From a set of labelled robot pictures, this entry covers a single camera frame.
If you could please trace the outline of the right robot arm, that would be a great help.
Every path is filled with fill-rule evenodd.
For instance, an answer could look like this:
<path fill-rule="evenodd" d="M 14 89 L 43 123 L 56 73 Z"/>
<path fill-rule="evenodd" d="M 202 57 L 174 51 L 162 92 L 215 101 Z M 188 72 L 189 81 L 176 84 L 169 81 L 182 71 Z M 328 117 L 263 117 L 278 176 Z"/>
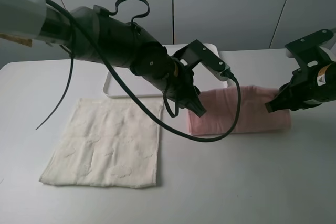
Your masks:
<path fill-rule="evenodd" d="M 335 100 L 335 29 L 322 29 L 285 45 L 299 68 L 282 85 L 268 112 L 315 108 Z"/>

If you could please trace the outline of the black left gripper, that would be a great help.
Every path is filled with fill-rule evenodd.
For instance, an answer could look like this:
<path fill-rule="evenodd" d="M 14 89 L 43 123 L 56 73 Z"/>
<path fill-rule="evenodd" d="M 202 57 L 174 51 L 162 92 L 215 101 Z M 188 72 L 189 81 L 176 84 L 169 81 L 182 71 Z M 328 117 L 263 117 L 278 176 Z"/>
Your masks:
<path fill-rule="evenodd" d="M 164 97 L 175 102 L 181 109 L 188 109 L 197 116 L 203 116 L 207 110 L 201 104 L 199 91 L 194 87 L 193 76 L 183 71 L 184 66 L 173 58 L 158 63 L 157 88 Z"/>

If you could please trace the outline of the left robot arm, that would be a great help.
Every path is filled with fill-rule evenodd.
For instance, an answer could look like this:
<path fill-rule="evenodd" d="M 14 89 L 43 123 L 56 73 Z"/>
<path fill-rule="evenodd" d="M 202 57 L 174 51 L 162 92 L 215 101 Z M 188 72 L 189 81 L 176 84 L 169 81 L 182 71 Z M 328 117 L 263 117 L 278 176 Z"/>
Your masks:
<path fill-rule="evenodd" d="M 205 108 L 192 73 L 136 22 L 123 23 L 102 7 L 66 11 L 51 0 L 1 0 L 1 33 L 67 47 L 78 60 L 129 69 L 181 109 Z"/>

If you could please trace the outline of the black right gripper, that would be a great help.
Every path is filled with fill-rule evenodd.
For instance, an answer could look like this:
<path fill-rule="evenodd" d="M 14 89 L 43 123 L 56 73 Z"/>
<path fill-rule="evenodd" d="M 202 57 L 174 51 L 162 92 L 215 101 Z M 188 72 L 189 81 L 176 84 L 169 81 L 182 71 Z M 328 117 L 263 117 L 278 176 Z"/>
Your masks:
<path fill-rule="evenodd" d="M 307 82 L 288 83 L 270 102 L 265 103 L 269 113 L 279 110 L 299 110 L 319 106 L 335 100 L 335 62 L 323 66 Z"/>

